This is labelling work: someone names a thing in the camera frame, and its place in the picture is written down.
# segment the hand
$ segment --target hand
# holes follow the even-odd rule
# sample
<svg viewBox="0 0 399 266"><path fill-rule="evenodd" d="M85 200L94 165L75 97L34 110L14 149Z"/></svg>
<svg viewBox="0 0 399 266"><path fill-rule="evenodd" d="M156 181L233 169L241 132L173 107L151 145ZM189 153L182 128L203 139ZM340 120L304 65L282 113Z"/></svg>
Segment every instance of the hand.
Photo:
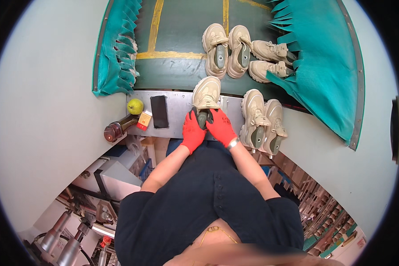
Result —
<svg viewBox="0 0 399 266"><path fill-rule="evenodd" d="M225 148L229 146L231 141L238 137L232 128L229 118L220 109L209 109L209 117L205 125L213 137L220 141Z"/></svg>
<svg viewBox="0 0 399 266"><path fill-rule="evenodd" d="M198 125L197 109L194 107L186 114L183 124L183 142L181 145L189 149L190 154L201 145L207 130L202 130Z"/></svg>

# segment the teal fringe curtain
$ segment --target teal fringe curtain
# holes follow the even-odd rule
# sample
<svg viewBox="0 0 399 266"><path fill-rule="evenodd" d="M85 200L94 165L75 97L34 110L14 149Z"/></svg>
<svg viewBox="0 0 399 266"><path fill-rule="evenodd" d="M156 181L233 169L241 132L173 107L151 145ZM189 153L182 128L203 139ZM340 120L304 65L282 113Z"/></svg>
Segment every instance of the teal fringe curtain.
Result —
<svg viewBox="0 0 399 266"><path fill-rule="evenodd" d="M96 96L133 90L136 77L134 28L142 0L114 0L108 15L99 57Z"/></svg>
<svg viewBox="0 0 399 266"><path fill-rule="evenodd" d="M356 114L357 67L340 7L335 0L284 0L272 12L269 23L289 32L277 42L299 51L299 59L286 79L269 71L267 78L348 143Z"/></svg>

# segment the beige chunky sneaker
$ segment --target beige chunky sneaker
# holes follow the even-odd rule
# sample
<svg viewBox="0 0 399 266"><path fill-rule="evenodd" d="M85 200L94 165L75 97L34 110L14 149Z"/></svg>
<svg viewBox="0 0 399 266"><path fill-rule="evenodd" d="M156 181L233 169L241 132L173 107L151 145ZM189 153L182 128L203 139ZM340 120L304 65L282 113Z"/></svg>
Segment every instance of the beige chunky sneaker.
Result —
<svg viewBox="0 0 399 266"><path fill-rule="evenodd" d="M274 44L272 42L266 42L264 40L255 40L252 42L253 48L251 52L257 59L264 61L284 61L288 65L293 64L287 60L287 44Z"/></svg>
<svg viewBox="0 0 399 266"><path fill-rule="evenodd" d="M260 83L269 83L270 81L266 78L268 70L279 76L287 77L287 67L285 62L279 61L277 64L269 63L266 61L250 61L248 63L248 73L253 78L253 80Z"/></svg>
<svg viewBox="0 0 399 266"><path fill-rule="evenodd" d="M238 25L231 29L229 48L232 50L232 54L229 56L228 75L232 78L240 78L248 69L250 51L253 48L247 28Z"/></svg>
<svg viewBox="0 0 399 266"><path fill-rule="evenodd" d="M244 146L258 149L262 145L265 134L265 126L271 122L264 115L265 103L263 95L256 89L251 89L245 93L241 101L241 110L245 118L239 133L239 140Z"/></svg>
<svg viewBox="0 0 399 266"><path fill-rule="evenodd" d="M271 125L266 126L265 140L259 150L273 156L278 153L282 138L288 135L282 127L281 103L277 99L271 99L265 104L265 109L265 115L271 121Z"/></svg>
<svg viewBox="0 0 399 266"><path fill-rule="evenodd" d="M209 76L203 78L195 86L192 94L192 105L197 108L197 118L200 128L205 129L208 112L206 109L219 109L220 80Z"/></svg>
<svg viewBox="0 0 399 266"><path fill-rule="evenodd" d="M228 40L225 29L218 23L209 25L202 35L202 47L207 53L205 72L208 76L222 79L226 74Z"/></svg>

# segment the black t-shirt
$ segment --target black t-shirt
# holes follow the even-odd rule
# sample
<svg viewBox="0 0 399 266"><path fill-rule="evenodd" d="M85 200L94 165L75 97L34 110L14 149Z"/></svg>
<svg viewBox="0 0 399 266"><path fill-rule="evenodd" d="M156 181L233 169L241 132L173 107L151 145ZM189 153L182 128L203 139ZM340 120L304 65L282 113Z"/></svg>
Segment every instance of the black t-shirt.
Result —
<svg viewBox="0 0 399 266"><path fill-rule="evenodd" d="M156 193L135 192L121 201L118 260L122 266L161 266L218 218L242 243L303 248L297 205L287 198L265 201L230 155L204 149L189 156Z"/></svg>

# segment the black phone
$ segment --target black phone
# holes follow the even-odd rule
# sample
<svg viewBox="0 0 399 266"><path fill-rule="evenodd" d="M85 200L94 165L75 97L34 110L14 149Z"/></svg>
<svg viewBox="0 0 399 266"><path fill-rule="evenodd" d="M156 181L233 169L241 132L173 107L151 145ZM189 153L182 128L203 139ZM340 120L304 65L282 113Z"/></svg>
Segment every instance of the black phone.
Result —
<svg viewBox="0 0 399 266"><path fill-rule="evenodd" d="M167 103L165 99L165 95L151 97L152 119L154 120L155 129L168 128Z"/></svg>

